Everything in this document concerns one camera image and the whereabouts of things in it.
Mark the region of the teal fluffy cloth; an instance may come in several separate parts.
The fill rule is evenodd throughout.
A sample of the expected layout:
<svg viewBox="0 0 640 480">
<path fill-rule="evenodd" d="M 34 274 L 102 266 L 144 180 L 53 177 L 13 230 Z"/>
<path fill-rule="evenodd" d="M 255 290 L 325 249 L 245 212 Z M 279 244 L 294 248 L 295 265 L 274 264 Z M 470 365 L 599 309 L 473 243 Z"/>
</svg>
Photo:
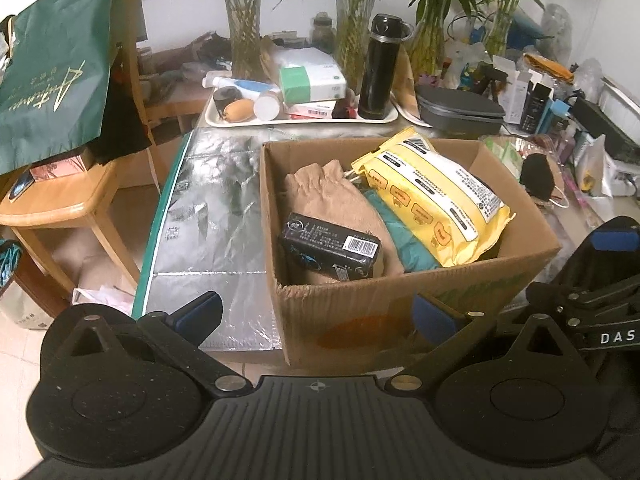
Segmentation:
<svg viewBox="0 0 640 480">
<path fill-rule="evenodd" d="M 384 203 L 384 200 L 378 194 L 373 190 L 367 190 L 363 192 L 363 196 L 383 220 L 406 273 L 431 271 L 440 267 L 435 257 L 412 234 L 408 226 L 397 217 L 397 214 Z"/>
</svg>

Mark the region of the cardboard box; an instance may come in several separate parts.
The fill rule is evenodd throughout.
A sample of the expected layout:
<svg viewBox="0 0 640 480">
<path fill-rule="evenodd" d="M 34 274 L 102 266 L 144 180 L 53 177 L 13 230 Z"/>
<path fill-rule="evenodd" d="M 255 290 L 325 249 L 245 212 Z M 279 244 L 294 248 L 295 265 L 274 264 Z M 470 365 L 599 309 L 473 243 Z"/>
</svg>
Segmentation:
<svg viewBox="0 0 640 480">
<path fill-rule="evenodd" d="M 279 235 L 290 207 L 284 179 L 295 170 L 337 159 L 347 165 L 377 148 L 378 138 L 267 142 L 260 150 L 260 206 L 267 285 L 288 365 L 301 370 L 357 373 L 392 367 L 424 347 L 411 319 L 416 295 L 433 296 L 464 313 L 496 314 L 552 261 L 561 248 L 534 202 L 483 143 L 436 139 L 434 148 L 482 180 L 514 212 L 498 244 L 474 263 L 451 269 L 306 285 Z"/>
</svg>

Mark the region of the yellow wipes pack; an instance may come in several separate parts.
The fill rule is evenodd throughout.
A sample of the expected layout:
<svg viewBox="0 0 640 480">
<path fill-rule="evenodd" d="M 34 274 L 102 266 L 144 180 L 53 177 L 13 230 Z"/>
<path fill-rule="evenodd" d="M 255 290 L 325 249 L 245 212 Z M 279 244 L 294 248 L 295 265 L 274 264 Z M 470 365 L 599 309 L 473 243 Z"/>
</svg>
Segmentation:
<svg viewBox="0 0 640 480">
<path fill-rule="evenodd" d="M 494 191 L 413 128 L 354 160 L 352 171 L 443 268 L 478 260 L 515 218 Z"/>
</svg>

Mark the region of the green white wipes pack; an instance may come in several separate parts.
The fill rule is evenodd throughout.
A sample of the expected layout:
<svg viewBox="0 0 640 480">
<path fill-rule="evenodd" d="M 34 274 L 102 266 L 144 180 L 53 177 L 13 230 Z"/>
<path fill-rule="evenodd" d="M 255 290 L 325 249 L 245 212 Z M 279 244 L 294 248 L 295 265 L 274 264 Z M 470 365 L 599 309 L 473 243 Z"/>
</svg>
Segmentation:
<svg viewBox="0 0 640 480">
<path fill-rule="evenodd" d="M 521 177 L 524 159 L 509 139 L 503 136 L 485 136 L 483 143 L 515 179 Z"/>
</svg>

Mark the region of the small black printed box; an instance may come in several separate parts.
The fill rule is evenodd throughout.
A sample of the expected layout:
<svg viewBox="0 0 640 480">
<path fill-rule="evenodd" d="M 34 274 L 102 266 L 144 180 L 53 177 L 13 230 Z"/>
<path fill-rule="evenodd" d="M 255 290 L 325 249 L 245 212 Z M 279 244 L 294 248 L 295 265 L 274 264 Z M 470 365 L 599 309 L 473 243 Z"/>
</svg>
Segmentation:
<svg viewBox="0 0 640 480">
<path fill-rule="evenodd" d="M 292 212 L 279 235 L 285 253 L 302 269 L 352 282 L 383 274 L 383 249 L 374 235 Z"/>
</svg>

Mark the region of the brown fabric pouch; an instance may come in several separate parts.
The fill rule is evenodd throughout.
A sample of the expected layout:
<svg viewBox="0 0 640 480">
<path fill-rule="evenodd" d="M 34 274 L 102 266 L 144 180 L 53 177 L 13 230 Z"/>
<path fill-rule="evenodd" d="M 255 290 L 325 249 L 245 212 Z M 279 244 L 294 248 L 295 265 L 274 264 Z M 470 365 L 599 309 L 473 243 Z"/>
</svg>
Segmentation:
<svg viewBox="0 0 640 480">
<path fill-rule="evenodd" d="M 284 179 L 284 203 L 289 212 L 334 223 L 376 236 L 381 252 L 376 265 L 383 276 L 405 273 L 395 244 L 382 217 L 352 182 L 337 159 L 324 166 L 316 162 L 299 168 Z"/>
</svg>

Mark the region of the black face mask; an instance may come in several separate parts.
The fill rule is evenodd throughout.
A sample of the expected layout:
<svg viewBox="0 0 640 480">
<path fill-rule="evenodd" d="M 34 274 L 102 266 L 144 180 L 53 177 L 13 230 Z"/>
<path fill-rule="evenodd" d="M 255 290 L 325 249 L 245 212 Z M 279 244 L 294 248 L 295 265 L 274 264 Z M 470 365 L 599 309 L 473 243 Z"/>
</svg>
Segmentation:
<svg viewBox="0 0 640 480">
<path fill-rule="evenodd" d="M 532 153 L 523 160 L 520 183 L 530 196 L 543 202 L 550 200 L 555 183 L 546 155 Z"/>
</svg>

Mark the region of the wooden chair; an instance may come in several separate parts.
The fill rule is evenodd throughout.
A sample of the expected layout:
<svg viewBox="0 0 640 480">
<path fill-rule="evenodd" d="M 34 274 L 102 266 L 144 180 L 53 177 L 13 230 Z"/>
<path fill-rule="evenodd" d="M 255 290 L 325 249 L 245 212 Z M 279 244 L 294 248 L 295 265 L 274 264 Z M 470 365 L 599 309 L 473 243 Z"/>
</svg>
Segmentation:
<svg viewBox="0 0 640 480">
<path fill-rule="evenodd" d="M 136 104 L 144 132 L 152 139 L 137 61 L 137 17 L 134 12 L 139 9 L 139 0 L 125 2 L 126 35 L 116 65 L 122 72 L 126 92 Z M 91 229 L 128 283 L 137 286 L 140 270 L 108 214 L 120 180 L 133 162 L 134 156 L 128 155 L 104 166 L 94 166 L 83 174 L 38 182 L 14 203 L 5 197 L 1 201 L 1 224 L 13 231 L 32 258 L 68 292 L 74 289 L 75 282 L 40 242 L 36 234 L 39 229 Z"/>
</svg>

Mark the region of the grey hard case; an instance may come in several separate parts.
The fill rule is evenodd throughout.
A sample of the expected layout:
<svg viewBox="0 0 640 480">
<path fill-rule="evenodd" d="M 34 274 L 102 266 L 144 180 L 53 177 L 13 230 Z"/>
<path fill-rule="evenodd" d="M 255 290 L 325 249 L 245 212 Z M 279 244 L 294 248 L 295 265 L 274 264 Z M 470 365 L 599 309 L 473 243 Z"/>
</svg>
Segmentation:
<svg viewBox="0 0 640 480">
<path fill-rule="evenodd" d="M 477 138 L 497 134 L 503 124 L 502 106 L 480 94 L 425 84 L 414 92 L 420 118 L 437 130 Z"/>
</svg>

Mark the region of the white plastic tray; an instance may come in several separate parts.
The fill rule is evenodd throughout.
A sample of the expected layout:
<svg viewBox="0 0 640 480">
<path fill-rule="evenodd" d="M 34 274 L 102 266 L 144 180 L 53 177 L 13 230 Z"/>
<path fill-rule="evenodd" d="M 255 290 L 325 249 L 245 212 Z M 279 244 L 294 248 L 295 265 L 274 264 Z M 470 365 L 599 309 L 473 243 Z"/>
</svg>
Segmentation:
<svg viewBox="0 0 640 480">
<path fill-rule="evenodd" d="M 311 118 L 304 116 L 286 116 L 282 119 L 270 120 L 270 122 L 265 122 L 264 120 L 260 120 L 258 118 L 252 118 L 247 120 L 246 122 L 227 122 L 222 119 L 218 114 L 217 107 L 215 106 L 213 97 L 210 96 L 206 102 L 206 107 L 201 114 L 201 120 L 204 122 L 206 126 L 218 128 L 218 129 L 229 129 L 229 128 L 250 128 L 250 127 L 259 127 L 259 126 L 284 126 L 284 125 L 337 125 L 337 124 L 354 124 L 354 125 L 386 125 L 391 124 L 396 119 L 399 118 L 398 110 L 393 104 L 390 104 L 387 107 L 386 115 L 382 119 L 367 119 L 356 116 L 355 119 L 346 119 L 346 118 Z"/>
</svg>

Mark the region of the white capped jar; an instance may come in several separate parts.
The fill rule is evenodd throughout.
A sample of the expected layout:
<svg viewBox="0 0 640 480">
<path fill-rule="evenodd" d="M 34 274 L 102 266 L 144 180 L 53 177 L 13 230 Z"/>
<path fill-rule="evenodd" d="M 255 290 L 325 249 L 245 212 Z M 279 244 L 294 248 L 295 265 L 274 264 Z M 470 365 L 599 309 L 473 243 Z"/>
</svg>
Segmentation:
<svg viewBox="0 0 640 480">
<path fill-rule="evenodd" d="M 271 122 L 282 113 L 280 94 L 274 91 L 262 92 L 254 101 L 254 115 L 262 122 Z"/>
</svg>

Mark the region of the pink white flat box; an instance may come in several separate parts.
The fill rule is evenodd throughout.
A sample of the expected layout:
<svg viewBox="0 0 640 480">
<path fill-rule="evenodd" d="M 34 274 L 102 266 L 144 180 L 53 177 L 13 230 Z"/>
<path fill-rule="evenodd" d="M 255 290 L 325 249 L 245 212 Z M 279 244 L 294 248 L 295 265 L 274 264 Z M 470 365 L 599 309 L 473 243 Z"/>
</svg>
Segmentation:
<svg viewBox="0 0 640 480">
<path fill-rule="evenodd" d="M 299 103 L 288 105 L 286 112 L 294 117 L 303 117 L 306 119 L 331 119 L 334 111 L 335 101 L 318 101 L 311 103 Z"/>
</svg>

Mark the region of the green white tissue box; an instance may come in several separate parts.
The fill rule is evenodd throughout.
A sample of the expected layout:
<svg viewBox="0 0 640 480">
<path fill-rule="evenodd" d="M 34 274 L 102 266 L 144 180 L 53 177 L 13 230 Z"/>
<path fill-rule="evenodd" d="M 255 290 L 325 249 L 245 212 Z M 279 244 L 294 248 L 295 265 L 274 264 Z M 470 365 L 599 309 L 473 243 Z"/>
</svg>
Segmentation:
<svg viewBox="0 0 640 480">
<path fill-rule="evenodd" d="M 287 106 L 337 101 L 346 96 L 346 79 L 337 65 L 282 67 L 279 86 Z"/>
</svg>

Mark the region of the black thermos bottle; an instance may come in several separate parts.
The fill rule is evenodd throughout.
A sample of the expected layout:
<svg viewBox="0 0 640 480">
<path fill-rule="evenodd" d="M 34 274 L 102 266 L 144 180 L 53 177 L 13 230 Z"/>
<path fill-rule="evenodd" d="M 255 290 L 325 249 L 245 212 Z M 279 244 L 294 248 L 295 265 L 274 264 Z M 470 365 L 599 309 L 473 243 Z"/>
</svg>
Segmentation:
<svg viewBox="0 0 640 480">
<path fill-rule="evenodd" d="M 373 18 L 358 104 L 360 117 L 385 117 L 400 45 L 412 36 L 413 27 L 398 16 L 379 13 Z"/>
</svg>

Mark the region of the middle glass vase bamboo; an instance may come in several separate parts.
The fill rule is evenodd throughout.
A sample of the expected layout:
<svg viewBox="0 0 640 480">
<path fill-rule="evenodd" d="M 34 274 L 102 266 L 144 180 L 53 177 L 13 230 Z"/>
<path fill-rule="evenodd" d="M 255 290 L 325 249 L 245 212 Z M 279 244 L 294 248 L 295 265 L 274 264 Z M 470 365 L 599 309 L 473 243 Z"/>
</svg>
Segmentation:
<svg viewBox="0 0 640 480">
<path fill-rule="evenodd" d="M 374 0 L 335 0 L 335 5 L 334 60 L 346 79 L 347 87 L 358 92 Z"/>
</svg>

